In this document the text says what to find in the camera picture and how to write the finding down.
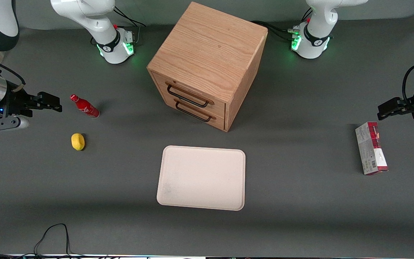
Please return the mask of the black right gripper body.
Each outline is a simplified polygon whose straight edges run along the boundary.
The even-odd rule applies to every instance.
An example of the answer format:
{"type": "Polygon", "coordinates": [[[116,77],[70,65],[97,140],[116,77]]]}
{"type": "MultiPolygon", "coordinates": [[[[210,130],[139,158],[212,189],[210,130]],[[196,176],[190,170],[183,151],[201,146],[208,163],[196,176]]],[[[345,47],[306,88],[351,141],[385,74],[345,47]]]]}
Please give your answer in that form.
{"type": "Polygon", "coordinates": [[[29,95],[24,89],[13,92],[16,85],[7,82],[5,97],[0,102],[0,115],[8,117],[11,115],[22,115],[33,117],[31,110],[39,109],[39,104],[34,100],[35,96],[29,95]]]}

